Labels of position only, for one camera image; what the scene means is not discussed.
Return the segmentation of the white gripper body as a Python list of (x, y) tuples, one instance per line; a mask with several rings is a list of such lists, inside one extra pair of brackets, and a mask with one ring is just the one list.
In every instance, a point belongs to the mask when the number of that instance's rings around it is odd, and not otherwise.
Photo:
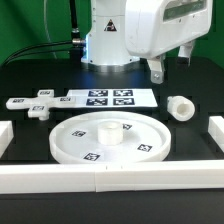
[(208, 33), (213, 0), (127, 0), (128, 52), (151, 59)]

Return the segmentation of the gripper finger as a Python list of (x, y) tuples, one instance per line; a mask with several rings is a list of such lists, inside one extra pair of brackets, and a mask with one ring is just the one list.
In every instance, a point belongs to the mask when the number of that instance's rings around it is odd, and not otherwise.
[(164, 80), (164, 59), (162, 56), (157, 56), (148, 60), (148, 65), (151, 71), (151, 82), (161, 84)]
[(190, 41), (187, 43), (184, 43), (183, 45), (180, 46), (179, 52), (178, 52), (178, 63), (182, 65), (190, 65), (190, 60), (191, 60), (191, 55), (193, 52), (195, 46), (194, 41)]

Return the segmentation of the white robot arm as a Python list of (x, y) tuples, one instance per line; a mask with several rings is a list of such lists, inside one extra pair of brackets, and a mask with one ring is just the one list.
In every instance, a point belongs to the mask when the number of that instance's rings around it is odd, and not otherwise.
[(188, 63), (195, 40), (208, 33), (213, 0), (91, 0), (92, 26), (82, 63), (121, 72), (145, 59), (151, 81), (164, 80), (165, 54)]

